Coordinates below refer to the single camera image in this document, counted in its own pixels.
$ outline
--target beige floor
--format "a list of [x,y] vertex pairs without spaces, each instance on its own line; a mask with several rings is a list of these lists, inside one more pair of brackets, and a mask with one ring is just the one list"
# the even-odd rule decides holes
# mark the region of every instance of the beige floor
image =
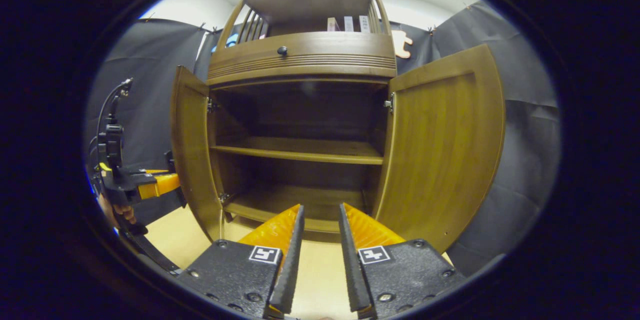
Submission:
[[[240,240],[255,226],[255,222],[236,218],[224,225],[224,237],[231,241]],[[180,268],[190,265],[210,246],[188,207],[173,211],[147,228],[149,241]],[[345,264],[338,236],[304,234],[290,316],[304,320],[358,317],[349,310]]]

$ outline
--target open cabinet door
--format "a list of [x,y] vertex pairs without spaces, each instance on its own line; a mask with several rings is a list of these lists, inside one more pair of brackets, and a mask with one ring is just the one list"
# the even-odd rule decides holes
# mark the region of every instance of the open cabinet door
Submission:
[[498,169],[505,99],[487,45],[389,83],[380,201],[373,215],[407,240],[444,252],[482,204]]
[[178,66],[171,94],[171,148],[180,187],[210,240],[220,237],[222,206],[213,183],[207,138],[209,88]]

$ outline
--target black fabric backdrop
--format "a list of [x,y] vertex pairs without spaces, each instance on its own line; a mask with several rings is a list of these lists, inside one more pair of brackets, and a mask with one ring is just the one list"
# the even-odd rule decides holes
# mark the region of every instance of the black fabric backdrop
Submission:
[[[237,33],[240,26],[234,26]],[[462,273],[469,275],[498,254],[508,252],[524,235],[544,205],[560,156],[560,120],[551,81],[524,36],[482,2],[442,23],[433,32],[392,23],[406,32],[411,58],[396,58],[398,74],[441,57],[488,44],[498,66],[506,100],[502,157],[489,193],[460,238],[447,250]],[[221,31],[206,34],[173,21],[139,21],[121,38],[100,70],[89,101],[86,143],[94,136],[96,117],[106,94],[133,76],[118,118],[125,126],[125,165],[165,168],[163,153],[171,148],[169,98],[176,66],[184,65],[205,79],[211,49]],[[137,218],[149,224],[178,208],[173,193],[143,201]]]
[[478,2],[432,33],[392,24],[413,40],[411,58],[396,58],[398,74],[441,57],[487,44],[506,101],[506,126],[498,172],[484,203],[460,238],[446,250],[469,275],[508,252],[542,209],[560,160],[560,118],[551,79],[519,30]]
[[[129,95],[121,99],[116,112],[119,123],[124,126],[123,165],[166,169],[164,153],[171,149],[169,101],[176,67],[183,65],[199,78],[206,78],[209,57],[203,56],[206,61],[196,61],[205,34],[206,31],[195,26],[176,21],[136,21],[110,51],[94,79],[87,103],[85,151],[96,135],[97,118],[105,97],[120,82],[133,77]],[[210,41],[205,40],[203,51],[208,45]],[[95,164],[96,158],[93,151],[89,162]],[[139,222],[149,224],[179,206],[176,194],[170,192],[142,201],[134,211]]]

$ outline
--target wooden shelf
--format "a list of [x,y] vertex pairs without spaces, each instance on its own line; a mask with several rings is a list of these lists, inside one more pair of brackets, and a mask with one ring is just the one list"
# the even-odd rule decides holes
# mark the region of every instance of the wooden shelf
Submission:
[[300,19],[367,15],[371,0],[244,0],[269,24]]
[[234,196],[224,209],[242,217],[266,221],[295,204],[302,204],[304,229],[337,233],[340,231],[338,205],[341,203],[364,210],[359,190],[259,183],[249,191]]
[[247,137],[211,149],[248,156],[331,163],[382,165],[382,155],[367,142]]

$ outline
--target book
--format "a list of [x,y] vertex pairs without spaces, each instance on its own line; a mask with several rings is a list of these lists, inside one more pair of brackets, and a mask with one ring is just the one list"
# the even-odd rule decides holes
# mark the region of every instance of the book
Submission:
[[334,17],[329,17],[326,21],[326,30],[329,32],[336,32],[336,31],[340,31],[340,28],[338,27],[338,22],[336,21],[336,19]]
[[360,32],[370,33],[369,18],[367,16],[360,17]]
[[351,16],[344,17],[344,31],[354,32],[354,18]]

